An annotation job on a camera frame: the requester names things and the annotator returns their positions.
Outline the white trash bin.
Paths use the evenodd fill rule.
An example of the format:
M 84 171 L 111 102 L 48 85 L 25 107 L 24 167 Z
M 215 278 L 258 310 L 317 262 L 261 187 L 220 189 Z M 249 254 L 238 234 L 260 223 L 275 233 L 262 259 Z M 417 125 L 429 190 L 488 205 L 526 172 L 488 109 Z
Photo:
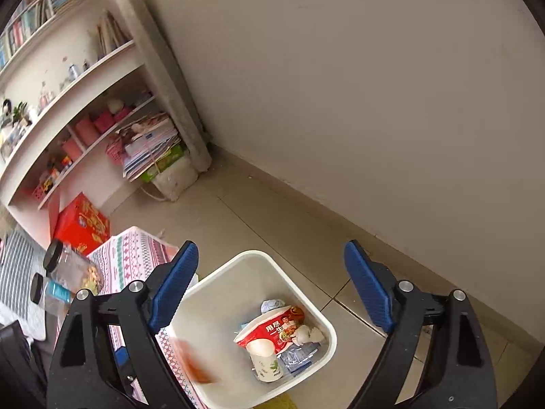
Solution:
M 337 347 L 331 322 L 258 250 L 191 286 L 167 332 L 211 374 L 194 387 L 209 408 L 263 404 L 325 367 Z

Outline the yellow snack wrapper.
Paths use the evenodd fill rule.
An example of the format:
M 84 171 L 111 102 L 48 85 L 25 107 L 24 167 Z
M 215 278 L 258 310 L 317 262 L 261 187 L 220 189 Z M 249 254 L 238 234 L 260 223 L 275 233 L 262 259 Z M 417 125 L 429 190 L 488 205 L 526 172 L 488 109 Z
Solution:
M 282 393 L 260 405 L 261 409 L 297 409 L 288 393 Z

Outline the snack jar with green packet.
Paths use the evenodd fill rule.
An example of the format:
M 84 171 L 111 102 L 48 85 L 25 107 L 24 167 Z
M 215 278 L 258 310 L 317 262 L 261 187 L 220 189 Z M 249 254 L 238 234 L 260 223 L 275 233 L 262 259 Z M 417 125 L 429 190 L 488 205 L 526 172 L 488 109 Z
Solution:
M 88 289 L 97 296 L 104 285 L 103 274 L 97 264 L 56 238 L 45 252 L 43 268 L 52 280 L 72 293 Z

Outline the pink cup holder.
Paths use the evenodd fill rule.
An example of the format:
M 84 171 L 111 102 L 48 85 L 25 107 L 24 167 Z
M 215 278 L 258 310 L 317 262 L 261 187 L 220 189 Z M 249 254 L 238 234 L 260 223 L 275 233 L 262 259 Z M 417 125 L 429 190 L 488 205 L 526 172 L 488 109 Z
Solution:
M 89 116 L 82 116 L 79 122 L 76 123 L 75 129 L 79 138 L 87 148 L 89 148 L 101 136 L 94 123 L 91 122 Z
M 74 138 L 66 139 L 61 144 L 61 148 L 66 154 L 66 156 L 69 157 L 70 160 L 72 160 L 73 162 L 79 160 L 79 158 L 83 154 L 82 149 L 79 147 L 78 142 L 76 142 Z

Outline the pink basket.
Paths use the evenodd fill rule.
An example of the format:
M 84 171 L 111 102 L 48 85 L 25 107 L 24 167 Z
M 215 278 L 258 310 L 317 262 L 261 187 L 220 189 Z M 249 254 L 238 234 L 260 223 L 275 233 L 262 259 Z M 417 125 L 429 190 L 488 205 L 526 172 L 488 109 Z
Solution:
M 122 138 L 113 138 L 106 146 L 105 153 L 113 164 L 122 165 L 125 157 L 125 148 Z

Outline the white bookshelf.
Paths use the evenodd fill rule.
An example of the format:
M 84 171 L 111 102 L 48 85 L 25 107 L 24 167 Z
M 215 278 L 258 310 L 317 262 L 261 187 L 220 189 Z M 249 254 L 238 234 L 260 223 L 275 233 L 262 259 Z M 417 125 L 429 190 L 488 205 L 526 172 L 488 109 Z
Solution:
M 128 122 L 162 107 L 136 43 L 105 0 L 23 0 L 1 37 L 1 203 L 47 246 L 60 212 L 83 193 L 109 214 L 143 187 L 123 178 L 106 146 Z M 87 148 L 75 125 L 89 116 Z M 74 138 L 79 160 L 61 144 Z

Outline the white paper cup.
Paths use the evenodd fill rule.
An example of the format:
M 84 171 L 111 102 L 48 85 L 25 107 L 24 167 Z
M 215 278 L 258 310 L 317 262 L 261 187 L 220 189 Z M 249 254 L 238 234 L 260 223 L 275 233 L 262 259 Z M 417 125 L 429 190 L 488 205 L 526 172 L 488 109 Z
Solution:
M 283 370 L 272 341 L 268 339 L 253 340 L 246 345 L 246 350 L 259 381 L 272 383 L 283 377 Z

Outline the red gift box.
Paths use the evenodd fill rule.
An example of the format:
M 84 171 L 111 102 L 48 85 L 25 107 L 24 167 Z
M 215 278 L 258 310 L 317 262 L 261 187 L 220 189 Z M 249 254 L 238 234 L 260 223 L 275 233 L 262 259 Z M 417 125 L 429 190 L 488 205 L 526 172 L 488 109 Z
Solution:
M 79 193 L 58 215 L 53 237 L 88 256 L 111 237 L 109 219 Z

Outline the crushed clear plastic bottle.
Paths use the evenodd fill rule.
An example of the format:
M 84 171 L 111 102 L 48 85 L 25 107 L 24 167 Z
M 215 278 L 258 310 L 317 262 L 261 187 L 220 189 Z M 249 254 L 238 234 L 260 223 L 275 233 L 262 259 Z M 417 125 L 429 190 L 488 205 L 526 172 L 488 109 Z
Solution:
M 312 364 L 313 357 L 320 350 L 317 343 L 308 343 L 297 346 L 292 344 L 278 358 L 284 365 L 284 368 L 292 375 L 297 375 Z

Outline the nut jar with blue label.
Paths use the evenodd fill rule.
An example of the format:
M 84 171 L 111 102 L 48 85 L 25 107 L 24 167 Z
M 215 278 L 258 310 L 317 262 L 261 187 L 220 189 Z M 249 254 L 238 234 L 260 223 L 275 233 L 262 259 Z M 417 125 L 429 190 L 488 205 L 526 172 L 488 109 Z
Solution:
M 62 284 L 38 272 L 33 275 L 30 284 L 30 301 L 40 306 L 46 313 L 56 318 L 64 318 L 74 297 L 75 295 Z

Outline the light blue paper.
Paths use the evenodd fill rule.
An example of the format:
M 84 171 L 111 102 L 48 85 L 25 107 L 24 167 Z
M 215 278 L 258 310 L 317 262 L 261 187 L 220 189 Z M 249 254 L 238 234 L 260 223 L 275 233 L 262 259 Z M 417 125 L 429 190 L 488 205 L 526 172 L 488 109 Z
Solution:
M 265 314 L 274 309 L 284 307 L 285 303 L 282 299 L 267 299 L 261 303 L 261 314 Z

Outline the red instant noodle bowl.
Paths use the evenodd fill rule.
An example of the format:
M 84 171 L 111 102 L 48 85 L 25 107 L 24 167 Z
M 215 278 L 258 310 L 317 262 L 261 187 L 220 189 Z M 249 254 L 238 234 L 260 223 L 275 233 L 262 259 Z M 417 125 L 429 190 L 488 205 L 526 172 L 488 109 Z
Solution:
M 305 313 L 298 306 L 284 306 L 252 319 L 236 335 L 234 343 L 240 347 L 256 339 L 274 343 L 275 353 L 284 352 L 292 343 L 294 331 L 305 321 Z

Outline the grey white quilted cover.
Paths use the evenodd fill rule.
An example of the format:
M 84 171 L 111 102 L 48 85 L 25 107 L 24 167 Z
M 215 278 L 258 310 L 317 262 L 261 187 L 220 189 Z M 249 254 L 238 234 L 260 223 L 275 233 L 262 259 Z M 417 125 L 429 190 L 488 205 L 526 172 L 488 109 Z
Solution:
M 1 254 L 1 326 L 17 321 L 26 337 L 44 341 L 45 311 L 30 300 L 30 287 L 35 273 L 45 275 L 45 250 L 17 225 L 5 234 Z

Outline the stack of books and papers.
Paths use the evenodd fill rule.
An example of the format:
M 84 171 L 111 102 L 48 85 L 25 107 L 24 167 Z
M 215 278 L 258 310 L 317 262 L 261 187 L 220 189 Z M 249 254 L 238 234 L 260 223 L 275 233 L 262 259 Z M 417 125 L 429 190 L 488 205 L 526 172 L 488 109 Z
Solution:
M 183 157 L 186 149 L 168 113 L 145 116 L 122 127 L 117 136 L 122 175 L 129 182 L 151 182 Z

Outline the small white packet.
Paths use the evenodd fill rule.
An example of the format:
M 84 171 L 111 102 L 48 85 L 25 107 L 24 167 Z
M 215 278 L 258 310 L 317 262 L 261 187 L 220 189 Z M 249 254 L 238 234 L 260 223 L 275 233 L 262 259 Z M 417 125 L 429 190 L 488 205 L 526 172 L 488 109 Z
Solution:
M 292 343 L 297 346 L 302 346 L 304 344 L 320 344 L 324 339 L 325 337 L 319 328 L 310 328 L 307 325 L 301 325 L 294 331 Z

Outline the white sack bag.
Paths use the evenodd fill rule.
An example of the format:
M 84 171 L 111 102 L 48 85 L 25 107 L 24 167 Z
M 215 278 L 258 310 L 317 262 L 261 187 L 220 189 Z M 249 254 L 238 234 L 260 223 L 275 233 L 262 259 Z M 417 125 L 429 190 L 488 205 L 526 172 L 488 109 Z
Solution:
M 188 156 L 183 156 L 152 179 L 152 184 L 169 201 L 176 202 L 199 177 Z

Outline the beige curtain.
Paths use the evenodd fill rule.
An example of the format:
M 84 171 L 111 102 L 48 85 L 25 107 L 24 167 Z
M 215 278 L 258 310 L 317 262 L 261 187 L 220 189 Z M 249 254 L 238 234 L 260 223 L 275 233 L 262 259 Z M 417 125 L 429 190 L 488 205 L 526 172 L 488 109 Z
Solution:
M 115 19 L 136 43 L 153 93 L 169 113 L 188 147 L 195 169 L 204 173 L 212 164 L 197 106 L 175 55 L 144 0 L 105 0 Z

